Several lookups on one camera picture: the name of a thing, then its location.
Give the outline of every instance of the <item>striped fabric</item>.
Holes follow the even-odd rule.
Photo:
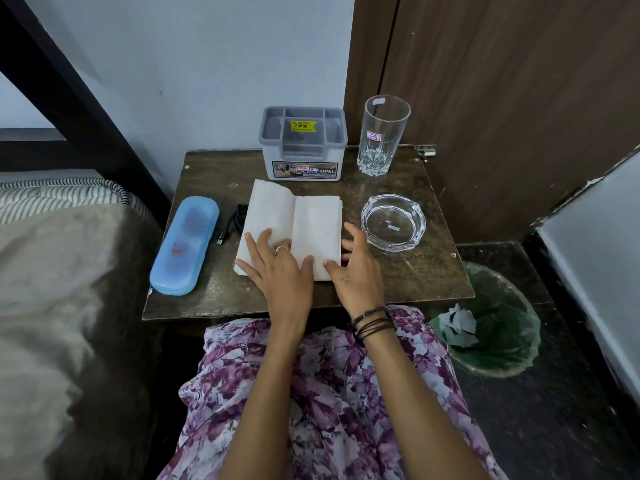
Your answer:
[[[0,183],[0,225],[57,209],[114,203],[153,222],[149,209],[121,185],[103,178],[43,178]]]

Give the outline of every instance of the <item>person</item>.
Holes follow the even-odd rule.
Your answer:
[[[180,389],[188,418],[159,480],[506,479],[446,345],[418,309],[385,307],[366,235],[345,228],[347,265],[324,267],[355,334],[304,337],[313,257],[299,267],[290,241],[271,247],[269,229],[257,242],[245,235],[253,266],[236,263],[264,294],[269,319],[206,330],[198,374]]]

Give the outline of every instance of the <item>folded paper napkin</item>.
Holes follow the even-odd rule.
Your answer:
[[[291,253],[298,265],[313,255],[315,281],[329,281],[322,265],[324,259],[340,263],[342,234],[342,201],[336,195],[295,196],[282,185],[264,180],[253,183],[249,209],[244,220],[244,232],[257,241],[260,233],[271,228],[269,245],[291,239]],[[253,265],[244,238],[240,240],[236,258]],[[234,266],[237,274],[245,272]]]

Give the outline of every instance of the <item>container label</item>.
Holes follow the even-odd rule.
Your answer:
[[[302,133],[316,133],[317,121],[291,121],[291,131]]]
[[[373,131],[369,130],[367,130],[367,138],[372,139],[373,141],[382,141],[382,135],[380,133],[373,133]]]
[[[308,178],[309,180],[335,180],[338,163],[288,163],[272,161],[276,178]]]

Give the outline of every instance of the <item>glass rim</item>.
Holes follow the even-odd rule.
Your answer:
[[[409,109],[409,112],[407,112],[406,116],[404,118],[400,118],[399,120],[385,120],[382,118],[379,118],[377,116],[374,116],[372,113],[369,112],[369,108],[367,107],[367,105],[369,104],[369,101],[373,100],[373,99],[378,99],[378,98],[391,98],[391,99],[395,99],[397,101],[401,101],[402,103],[404,103],[407,108]],[[406,119],[409,118],[409,116],[411,116],[411,105],[409,103],[407,103],[407,101],[405,101],[402,98],[399,98],[398,96],[394,96],[393,94],[378,94],[376,96],[372,96],[369,99],[367,99],[364,103],[364,111],[370,115],[373,119],[375,120],[379,120],[382,121],[384,123],[400,123],[401,121],[404,121]]]

